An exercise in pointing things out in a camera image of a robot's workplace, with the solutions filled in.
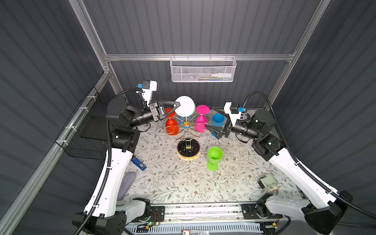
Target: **metal bar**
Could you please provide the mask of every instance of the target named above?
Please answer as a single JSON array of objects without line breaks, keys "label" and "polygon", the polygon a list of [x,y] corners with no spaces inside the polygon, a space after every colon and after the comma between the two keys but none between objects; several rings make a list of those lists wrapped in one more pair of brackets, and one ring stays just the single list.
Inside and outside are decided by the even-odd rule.
[{"label": "metal bar", "polygon": [[[269,95],[269,100],[272,104],[276,100],[278,93],[281,91],[281,89],[282,89],[283,85],[285,84],[288,76],[290,75],[291,71],[293,70],[296,62],[298,61],[298,59],[299,59],[300,55],[302,54],[305,46],[307,45],[308,40],[310,39],[313,31],[315,30],[315,28],[316,28],[317,24],[319,23],[321,17],[323,16],[326,8],[330,4],[330,1],[331,0],[320,0],[320,2],[318,3],[311,19],[308,22],[307,27],[305,28],[301,38],[299,39],[298,44],[296,45],[293,59],[291,60],[291,62],[288,62],[286,64],[286,66],[283,69],[281,75],[279,76],[278,81],[274,85],[274,87],[273,87],[273,89],[272,89],[272,91]],[[269,110],[268,104],[264,105],[264,109]]]},{"label": "metal bar", "polygon": [[244,220],[242,204],[256,202],[212,202],[212,203],[185,203],[185,204],[155,204],[152,206],[164,206],[164,222],[162,224],[178,223],[211,223],[234,221],[274,221],[255,217],[252,220]]},{"label": "metal bar", "polygon": [[237,61],[291,61],[293,54],[231,54],[231,55],[174,55],[174,54],[105,54],[106,61],[170,61],[175,60],[232,60]]},{"label": "metal bar", "polygon": [[[90,96],[94,96],[97,91],[100,92],[104,88],[109,77],[109,71],[103,73],[103,75],[95,85],[95,89],[93,88],[86,99],[82,102],[80,106],[81,108],[86,107],[87,104],[93,99],[93,97]],[[68,126],[71,126],[75,123],[83,110],[84,109],[77,110],[75,115],[69,121]],[[65,139],[69,131],[70,129],[64,129],[64,131],[60,134],[58,140]],[[11,235],[13,233],[14,229],[17,227],[18,223],[22,219],[23,215],[29,208],[30,204],[34,200],[35,196],[39,192],[43,183],[51,173],[52,169],[54,168],[62,154],[63,149],[57,143],[54,143],[50,151],[44,157],[43,161],[39,164],[38,168],[35,170],[22,191],[19,193],[8,211],[1,219],[0,235]]]},{"label": "metal bar", "polygon": [[78,21],[80,22],[86,37],[88,38],[91,47],[93,48],[97,58],[99,60],[100,65],[103,68],[103,71],[110,69],[112,73],[112,78],[110,79],[110,84],[116,94],[118,94],[123,89],[121,88],[120,82],[112,69],[112,66],[108,64],[105,60],[104,55],[106,54],[106,50],[103,47],[102,42],[100,41],[99,35],[94,27],[93,22],[89,16],[89,12],[87,11],[83,0],[69,0],[70,5],[72,6],[74,13],[76,14]]},{"label": "metal bar", "polygon": [[110,82],[110,84],[111,84],[111,86],[112,86],[112,88],[113,88],[113,90],[114,90],[114,92],[115,92],[115,95],[117,95],[117,94],[119,94],[120,92],[122,92],[123,89],[121,88],[120,82],[119,82],[119,80],[117,79],[117,76],[116,76],[116,74],[115,74],[115,70],[114,70],[114,68],[112,67],[111,62],[108,62],[108,68],[110,69],[111,74],[112,74],[112,76],[111,76],[110,79],[109,79],[109,82]]}]

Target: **blue cup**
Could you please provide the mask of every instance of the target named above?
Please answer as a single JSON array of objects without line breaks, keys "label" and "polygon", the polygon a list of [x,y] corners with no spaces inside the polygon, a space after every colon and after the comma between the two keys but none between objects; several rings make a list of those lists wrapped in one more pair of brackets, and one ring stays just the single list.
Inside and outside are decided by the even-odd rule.
[{"label": "blue cup", "polygon": [[212,119],[212,125],[213,126],[222,127],[223,123],[224,123],[224,116],[222,114],[214,114],[213,115],[213,119]]}]

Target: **table surface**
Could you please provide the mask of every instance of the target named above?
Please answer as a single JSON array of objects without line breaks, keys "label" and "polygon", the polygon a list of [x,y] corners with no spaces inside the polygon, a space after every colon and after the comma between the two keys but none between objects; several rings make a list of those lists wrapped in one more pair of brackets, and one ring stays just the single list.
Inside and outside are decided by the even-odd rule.
[{"label": "table surface", "polygon": [[[205,115],[208,123],[213,114],[211,111]],[[256,201],[264,194],[257,180],[265,173],[272,173],[278,181],[279,197],[301,199],[296,185],[260,157],[251,147],[251,141],[241,143],[234,133],[220,140],[209,131],[199,133],[196,135],[200,136],[197,140],[200,155],[186,161],[177,153],[178,136],[164,132],[165,123],[166,120],[152,123],[147,132],[140,134],[135,154],[147,169],[141,171],[133,163],[128,165],[126,172],[135,172],[136,179],[118,205],[135,197],[150,199],[154,204]],[[212,146],[223,151],[216,171],[206,168],[208,149]]]}]

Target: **red wire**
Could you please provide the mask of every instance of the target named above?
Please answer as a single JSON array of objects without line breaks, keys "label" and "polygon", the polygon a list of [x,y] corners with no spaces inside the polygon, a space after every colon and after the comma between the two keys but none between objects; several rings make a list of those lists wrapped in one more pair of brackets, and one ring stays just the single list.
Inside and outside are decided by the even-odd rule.
[{"label": "red wire", "polygon": [[276,215],[274,215],[274,217],[276,218],[276,220],[277,220],[277,227],[279,226],[279,216],[278,216],[278,219],[277,219],[277,216]]},{"label": "red wire", "polygon": [[153,225],[152,226],[154,226],[155,225],[155,221],[157,220],[157,216],[155,215],[155,213],[153,213],[154,214],[154,223],[153,223]]},{"label": "red wire", "polygon": [[[155,214],[155,213],[154,213]],[[159,217],[159,222],[161,222],[161,217],[159,216],[159,214],[157,214],[158,215],[158,217]]]}]

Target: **white mesh basket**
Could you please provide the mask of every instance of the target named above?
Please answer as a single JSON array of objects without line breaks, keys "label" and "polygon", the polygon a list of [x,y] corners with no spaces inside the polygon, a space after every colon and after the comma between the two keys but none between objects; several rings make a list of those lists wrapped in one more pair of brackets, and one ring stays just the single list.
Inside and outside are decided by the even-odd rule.
[{"label": "white mesh basket", "polygon": [[235,74],[235,57],[171,57],[173,82],[232,82]]}]

